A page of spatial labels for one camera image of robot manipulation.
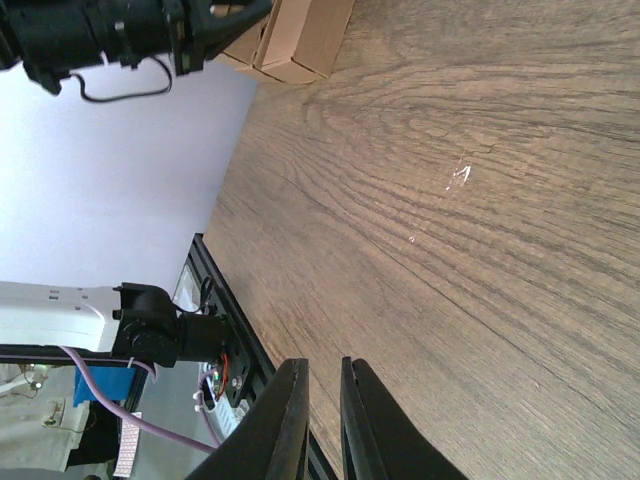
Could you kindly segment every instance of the black cable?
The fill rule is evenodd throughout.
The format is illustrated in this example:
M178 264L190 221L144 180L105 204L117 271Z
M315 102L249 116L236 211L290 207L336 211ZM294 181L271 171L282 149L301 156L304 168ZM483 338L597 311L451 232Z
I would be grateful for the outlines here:
M82 75L80 75L79 73L70 73L69 77L75 77L78 80L78 82L80 83L80 96L82 97L83 100L86 100L87 102L90 102L90 103L112 103L112 102L118 102L120 100L130 100L132 98L142 98L142 97L153 97L155 95L164 95L165 93L169 93L171 91L171 88L173 87L173 77L171 75L171 70L169 70L169 67L159 58L156 58L153 56L147 57L147 58L149 60L153 60L158 65L160 65L164 73L167 74L167 78L169 79L169 84L163 89L152 90L150 92L129 93L126 95L119 95L116 97L96 98L87 94L87 91L86 91L87 82L85 81Z
M213 292L213 279L211 277L204 277L202 283L200 284L200 305L196 310L189 311L182 308L180 305L175 305L176 309L181 311L182 313L200 313L204 310L204 307L207 306L207 301L211 296L211 292Z

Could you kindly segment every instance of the blue object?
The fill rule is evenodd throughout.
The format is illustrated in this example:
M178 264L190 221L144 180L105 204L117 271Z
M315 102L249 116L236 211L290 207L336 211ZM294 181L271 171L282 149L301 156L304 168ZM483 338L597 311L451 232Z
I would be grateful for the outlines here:
M119 402L129 396L129 390L131 390L131 383L133 382L133 376L136 373L135 368L121 368L121 367L89 367L91 374L96 380L96 383L100 389L105 393L110 400ZM80 373L80 370L76 368L76 391L73 395L73 406L77 407L86 400L94 401L96 397L93 396L91 390L85 382L84 377Z

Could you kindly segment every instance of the gray floor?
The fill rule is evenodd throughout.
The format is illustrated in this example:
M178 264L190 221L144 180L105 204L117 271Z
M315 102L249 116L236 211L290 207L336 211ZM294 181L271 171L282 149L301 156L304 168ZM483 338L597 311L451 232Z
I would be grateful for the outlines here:
M175 368L161 370L158 381L153 384L149 380L145 386L139 410L151 423L210 443L206 427L193 409L197 370L197 363L178 363ZM180 480L205 458L192 448L142 432L131 478Z

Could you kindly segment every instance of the wood grain surface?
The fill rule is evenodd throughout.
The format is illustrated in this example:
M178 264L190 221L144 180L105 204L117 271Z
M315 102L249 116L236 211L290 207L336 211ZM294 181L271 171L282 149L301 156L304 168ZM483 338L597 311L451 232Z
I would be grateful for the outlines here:
M640 478L640 2L357 0L262 86L206 243L341 470L366 358L472 478Z

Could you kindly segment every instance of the white wall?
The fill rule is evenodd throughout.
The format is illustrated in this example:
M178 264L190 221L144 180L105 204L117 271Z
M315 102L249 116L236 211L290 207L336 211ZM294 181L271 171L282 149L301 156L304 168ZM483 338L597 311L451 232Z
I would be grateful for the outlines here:
M153 63L86 72L108 96L163 84ZM163 97L90 105L0 72L0 280L173 290L203 231L255 82L210 62Z

